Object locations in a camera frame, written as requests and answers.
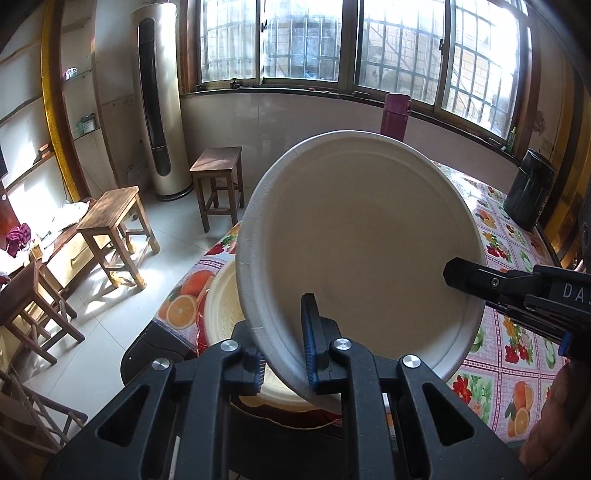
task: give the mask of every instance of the tiled floor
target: tiled floor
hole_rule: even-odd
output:
[[[252,190],[245,189],[248,201]],[[228,204],[225,193],[220,204]],[[145,290],[121,286],[113,288],[105,273],[96,267],[76,289],[69,302],[78,312],[72,324],[84,333],[80,345],[69,336],[49,351],[57,358],[51,366],[37,355],[27,358],[20,371],[33,390],[92,418],[123,387],[119,365],[126,349],[150,322],[165,296],[178,280],[230,228],[229,216],[210,217],[210,231],[204,233],[194,192],[175,202],[162,203],[154,192],[142,201],[161,251],[151,251],[140,265],[147,283]],[[244,210],[239,210],[239,219]],[[130,222],[139,228],[139,222]],[[140,252],[143,237],[135,237]]]

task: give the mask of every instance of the black trash can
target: black trash can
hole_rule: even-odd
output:
[[[511,219],[528,232],[540,218],[553,180],[554,169],[550,162],[529,149],[503,205]]]

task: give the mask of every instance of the white paper bowl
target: white paper bowl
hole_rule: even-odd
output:
[[[300,300],[374,354],[414,353],[447,381],[472,345],[484,302],[448,287],[454,257],[485,264],[466,204],[427,157],[382,135],[339,131],[287,151],[256,187],[238,236],[242,311],[268,365],[309,388]]]
[[[236,258],[231,258],[213,279],[207,292],[203,323],[208,345],[214,345],[230,338],[234,326],[244,320],[244,315],[238,300],[236,286]],[[316,410],[303,398],[286,387],[267,365],[265,367],[265,382],[256,397],[240,397],[241,401],[250,407],[266,404],[271,407],[289,411]]]

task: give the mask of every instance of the wall shelf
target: wall shelf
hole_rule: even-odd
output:
[[[90,21],[90,19],[91,19],[91,17],[79,18],[78,20],[73,21],[70,24],[64,25],[61,28],[61,32],[62,33],[69,33],[69,32],[73,32],[76,30],[80,30],[85,27],[85,25]]]
[[[0,118],[0,125],[4,124],[4,122],[6,122],[10,117],[12,117],[13,115],[16,115],[20,110],[22,110],[23,108],[25,108],[28,105],[31,105],[32,103],[40,100],[43,98],[43,94],[40,93],[39,95],[33,97],[33,98],[29,98],[29,100],[25,100],[23,103],[21,103],[19,106],[17,106],[12,112],[10,112],[8,115],[6,115],[3,118]]]
[[[92,72],[92,69],[88,69],[88,70],[84,70],[83,72],[76,73],[73,77],[70,77],[67,80],[64,80],[64,83],[72,82],[79,77],[85,77],[90,72]]]
[[[90,134],[92,134],[92,133],[96,132],[97,130],[100,130],[100,127],[96,127],[94,130],[91,130],[90,132],[87,132],[87,133],[85,133],[85,134],[82,134],[82,135],[81,135],[81,136],[79,136],[79,137],[76,137],[76,138],[74,139],[74,142],[75,142],[76,140],[78,140],[79,138],[85,137],[86,135],[90,135]]]
[[[53,151],[44,153],[38,162],[35,162],[31,167],[29,167],[23,173],[21,173],[15,180],[10,182],[10,184],[7,185],[5,190],[7,192],[10,192],[14,187],[16,187],[19,183],[21,183],[27,177],[27,175],[34,172],[36,169],[41,167],[41,165],[43,165],[47,160],[49,160],[50,158],[53,158],[55,156],[56,156],[56,153]]]
[[[13,51],[10,55],[7,55],[6,57],[4,57],[2,60],[0,60],[0,65],[4,64],[6,61],[9,61],[10,59],[13,59],[14,57],[16,57],[17,55],[21,54],[22,52],[24,52],[25,50],[28,50],[29,48],[35,46],[35,45],[39,45],[41,43],[41,39],[40,38],[36,38],[34,41],[32,41],[31,43],[28,43],[26,45],[23,45],[22,47],[18,47],[15,51]]]

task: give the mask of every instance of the screw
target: screw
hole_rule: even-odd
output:
[[[416,355],[406,355],[402,363],[409,368],[417,368],[421,364],[421,359]]]
[[[152,368],[157,371],[166,370],[168,367],[170,367],[168,358],[157,358],[152,362]]]
[[[349,350],[352,345],[351,340],[347,340],[346,338],[337,338],[335,340],[335,348],[337,350]]]
[[[236,340],[224,340],[220,347],[224,352],[233,352],[238,348],[238,342]]]

